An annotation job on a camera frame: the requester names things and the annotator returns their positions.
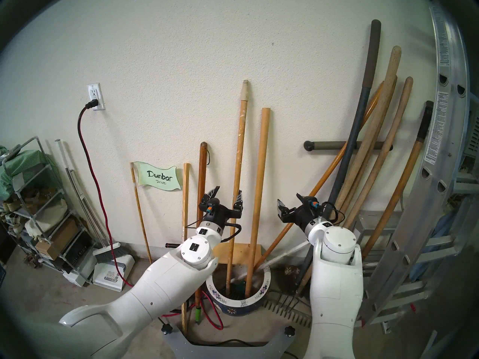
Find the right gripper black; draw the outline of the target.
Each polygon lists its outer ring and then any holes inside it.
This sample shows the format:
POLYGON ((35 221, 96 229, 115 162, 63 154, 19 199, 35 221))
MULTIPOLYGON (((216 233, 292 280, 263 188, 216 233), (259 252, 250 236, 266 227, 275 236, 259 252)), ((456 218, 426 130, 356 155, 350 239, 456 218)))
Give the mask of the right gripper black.
POLYGON ((329 204, 329 202, 319 203, 317 198, 302 196, 299 193, 297 198, 302 204, 293 209, 287 208, 280 199, 277 199, 277 212, 278 215, 286 215, 286 223, 293 223, 299 228, 306 228, 311 221, 322 217, 326 205, 329 204))

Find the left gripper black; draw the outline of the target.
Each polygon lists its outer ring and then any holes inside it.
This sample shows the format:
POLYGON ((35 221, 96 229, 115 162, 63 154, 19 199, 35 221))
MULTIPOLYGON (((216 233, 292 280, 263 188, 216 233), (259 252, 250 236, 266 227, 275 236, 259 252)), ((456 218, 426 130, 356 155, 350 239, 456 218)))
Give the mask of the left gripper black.
POLYGON ((243 211, 242 190, 238 190, 236 200, 233 203, 233 209, 228 209, 224 205, 221 205, 219 199, 216 197, 219 189, 220 186, 216 186, 208 193, 205 193, 201 198, 199 210, 204 212, 202 221, 214 223, 220 228, 226 226, 237 227, 235 223, 230 223, 228 220, 241 218, 243 211))

